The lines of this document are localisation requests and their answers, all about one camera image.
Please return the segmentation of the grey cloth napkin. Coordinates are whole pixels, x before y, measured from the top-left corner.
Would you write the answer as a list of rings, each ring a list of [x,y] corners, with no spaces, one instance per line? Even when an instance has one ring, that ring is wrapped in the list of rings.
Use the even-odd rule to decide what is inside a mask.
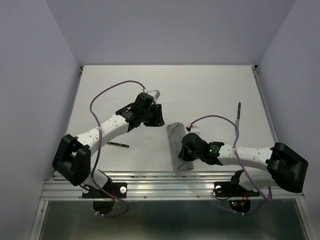
[[[191,171],[194,169],[194,164],[192,161],[185,161],[179,158],[179,153],[181,152],[182,138],[186,135],[185,126],[181,122],[174,122],[166,126],[167,138],[169,143],[171,164],[173,171]]]

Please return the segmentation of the black handled knife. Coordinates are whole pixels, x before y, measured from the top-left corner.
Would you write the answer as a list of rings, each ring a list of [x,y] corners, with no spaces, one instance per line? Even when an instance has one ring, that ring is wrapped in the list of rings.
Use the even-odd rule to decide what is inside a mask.
[[[236,125],[237,127],[239,127],[239,125],[240,125],[241,107],[242,107],[242,103],[239,102],[239,103],[238,103],[238,106],[237,106],[237,117],[236,117],[236,121],[235,121],[235,125]]]

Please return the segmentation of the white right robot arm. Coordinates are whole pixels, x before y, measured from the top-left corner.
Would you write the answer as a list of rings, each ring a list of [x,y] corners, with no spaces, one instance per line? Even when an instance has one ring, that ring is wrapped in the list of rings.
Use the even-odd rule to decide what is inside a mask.
[[[182,138],[178,157],[186,162],[201,160],[208,165],[245,167],[235,172],[230,181],[218,181],[219,197],[240,197],[253,190],[280,187],[301,193],[309,163],[283,143],[271,148],[234,148],[223,142],[207,143],[195,133]]]

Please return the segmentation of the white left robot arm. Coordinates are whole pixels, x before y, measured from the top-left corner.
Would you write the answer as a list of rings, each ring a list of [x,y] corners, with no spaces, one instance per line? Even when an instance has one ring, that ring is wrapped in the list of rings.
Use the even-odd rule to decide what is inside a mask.
[[[111,179],[96,166],[91,166],[91,157],[101,152],[101,148],[131,130],[144,124],[146,127],[162,127],[165,122],[162,106],[157,103],[158,90],[140,93],[134,103],[116,111],[111,118],[97,127],[72,136],[65,135],[57,148],[52,167],[72,185],[88,185],[100,197],[111,193]]]

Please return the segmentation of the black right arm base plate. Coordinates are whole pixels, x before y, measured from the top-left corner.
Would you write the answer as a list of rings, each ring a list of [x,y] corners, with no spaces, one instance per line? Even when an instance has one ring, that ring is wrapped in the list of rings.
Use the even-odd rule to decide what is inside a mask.
[[[260,194],[253,190],[246,190],[239,184],[232,184],[230,181],[214,182],[213,194],[218,198],[235,198],[235,197],[259,197]]]

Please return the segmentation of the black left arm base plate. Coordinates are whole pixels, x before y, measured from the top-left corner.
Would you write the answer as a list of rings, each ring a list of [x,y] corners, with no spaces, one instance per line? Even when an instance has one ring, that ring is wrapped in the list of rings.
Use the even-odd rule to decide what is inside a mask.
[[[126,182],[108,182],[103,190],[109,195],[105,194],[100,189],[93,186],[85,185],[85,189],[82,189],[83,199],[104,199],[111,198],[109,195],[113,195],[117,198],[125,199],[127,197],[128,184]]]

